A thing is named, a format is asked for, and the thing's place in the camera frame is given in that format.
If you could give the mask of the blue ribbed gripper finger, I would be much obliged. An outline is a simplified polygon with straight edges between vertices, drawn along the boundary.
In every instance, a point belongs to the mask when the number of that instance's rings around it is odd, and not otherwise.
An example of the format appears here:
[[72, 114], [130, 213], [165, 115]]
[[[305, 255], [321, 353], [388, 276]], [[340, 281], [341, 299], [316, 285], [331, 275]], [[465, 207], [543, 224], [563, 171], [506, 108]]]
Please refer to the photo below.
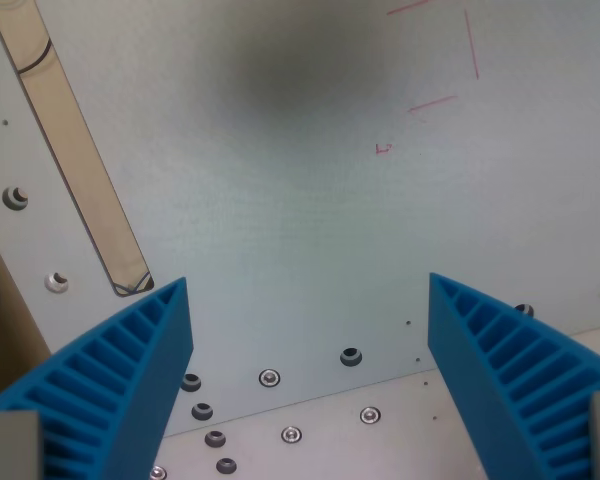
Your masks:
[[428, 347], [488, 478], [592, 478], [600, 355], [436, 273]]
[[42, 427], [46, 479], [146, 479], [193, 352], [179, 278], [104, 320], [0, 393]]

